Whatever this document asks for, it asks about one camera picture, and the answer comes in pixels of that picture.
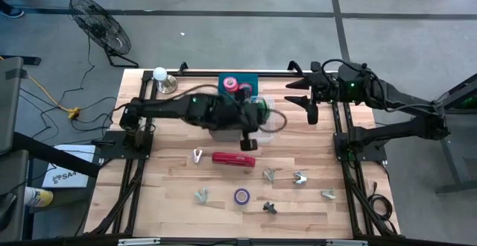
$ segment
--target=white light bulb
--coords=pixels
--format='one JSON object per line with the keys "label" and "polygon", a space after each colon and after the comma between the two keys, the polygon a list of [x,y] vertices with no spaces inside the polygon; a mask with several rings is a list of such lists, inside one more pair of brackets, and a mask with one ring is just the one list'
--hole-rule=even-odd
{"label": "white light bulb", "polygon": [[164,81],[167,78],[167,71],[163,67],[157,67],[152,73],[153,77],[157,81]]}

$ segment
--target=white sign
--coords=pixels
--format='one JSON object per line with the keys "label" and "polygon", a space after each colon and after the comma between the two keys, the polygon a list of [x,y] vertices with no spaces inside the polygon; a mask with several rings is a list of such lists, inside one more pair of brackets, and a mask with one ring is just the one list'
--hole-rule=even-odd
{"label": "white sign", "polygon": [[[96,149],[94,145],[56,145],[55,148],[88,162],[92,162]],[[52,169],[45,174],[45,179],[42,185],[43,188],[86,187],[88,176],[59,167],[58,165],[56,165],[56,167],[57,168]],[[53,165],[50,163],[48,164],[48,169],[51,168],[53,168]]]}

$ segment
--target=gray concrete floor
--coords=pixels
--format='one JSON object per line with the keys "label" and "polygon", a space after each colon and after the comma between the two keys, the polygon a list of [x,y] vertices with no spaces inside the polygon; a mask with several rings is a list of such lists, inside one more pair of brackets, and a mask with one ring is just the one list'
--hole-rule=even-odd
{"label": "gray concrete floor", "polygon": [[[67,7],[69,0],[6,0],[20,7]],[[331,0],[95,0],[121,10],[240,10],[332,12]],[[339,0],[348,13],[477,13],[476,0]],[[308,68],[312,60],[341,57],[333,18],[117,16],[133,47],[128,56],[143,68],[177,68],[187,61],[199,69],[284,69],[289,60]],[[476,72],[477,21],[345,19],[350,57],[366,62],[380,78],[421,98],[435,98]],[[40,66],[28,73],[57,98],[79,85],[87,63],[87,37],[66,15],[26,14],[21,19],[0,18],[0,53],[38,56]],[[67,107],[84,107],[103,97],[116,96],[121,69],[109,66],[103,51],[92,44],[84,90],[66,96]],[[45,96],[30,81],[22,87]],[[48,109],[25,95],[42,110]],[[108,113],[108,100],[81,114],[83,120]],[[49,113],[60,135],[51,145],[101,136],[100,131],[73,130],[66,115]],[[375,111],[378,122],[409,119],[402,113]],[[84,127],[97,127],[102,122]],[[40,112],[20,101],[17,131],[33,135],[42,129]],[[47,130],[39,140],[54,135]],[[386,145],[391,188],[402,234],[409,238],[475,244],[477,192],[436,196],[435,188],[452,178],[438,142],[406,138]],[[35,236],[72,235],[86,204],[42,212]]]}

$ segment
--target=wooden table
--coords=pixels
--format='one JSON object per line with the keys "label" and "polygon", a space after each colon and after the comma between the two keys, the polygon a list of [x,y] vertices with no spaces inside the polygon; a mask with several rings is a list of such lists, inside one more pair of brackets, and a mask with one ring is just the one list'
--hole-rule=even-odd
{"label": "wooden table", "polygon": [[[124,71],[116,106],[129,102],[139,94],[143,71]],[[253,169],[212,164],[213,152],[239,152],[237,142],[215,142],[207,130],[187,125],[181,120],[155,119],[157,129],[142,180],[134,236],[352,238],[343,172],[333,149],[335,126],[331,107],[321,104],[318,124],[308,125],[305,111],[283,98],[286,95],[309,94],[285,88],[287,83],[296,79],[259,79],[259,94],[274,98],[276,109],[286,114],[288,125],[280,133],[275,133],[270,144],[260,145],[257,151],[248,152],[256,158]],[[179,87],[175,94],[200,84],[217,83],[217,78],[177,80]],[[214,89],[200,91],[214,92]],[[159,94],[159,98],[167,97],[169,95]],[[352,106],[351,110],[356,126],[374,127],[370,108]],[[122,110],[114,113],[112,129],[119,128],[117,122],[121,114]],[[342,125],[345,131],[346,123],[343,121]],[[198,165],[192,161],[192,150],[195,148],[203,150]],[[273,184],[262,176],[266,167],[277,170]],[[116,202],[123,168],[124,160],[113,160],[101,169],[85,231],[97,227]],[[304,185],[294,184],[295,171],[302,171],[308,177]],[[368,194],[373,182],[377,182],[377,193],[392,202],[390,186],[382,167],[375,163],[363,163],[363,172]],[[203,187],[209,188],[206,205],[200,205],[194,196]],[[235,190],[242,187],[251,196],[245,206],[239,206],[233,200]],[[322,189],[331,187],[337,189],[337,197],[333,201],[321,195]],[[277,215],[262,210],[266,201],[275,204]],[[123,228],[127,223],[128,208],[129,204],[126,204]],[[360,227],[364,230],[361,206],[356,206],[356,209]],[[399,228],[396,213],[391,220]]]}

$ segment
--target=person's shoe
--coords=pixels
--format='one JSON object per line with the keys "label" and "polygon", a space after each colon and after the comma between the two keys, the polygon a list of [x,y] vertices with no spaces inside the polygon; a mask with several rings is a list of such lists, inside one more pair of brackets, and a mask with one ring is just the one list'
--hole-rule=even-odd
{"label": "person's shoe", "polygon": [[20,10],[18,8],[12,7],[5,2],[0,1],[0,14],[7,16],[11,19],[16,19],[23,16],[25,12],[23,12],[23,10]]}

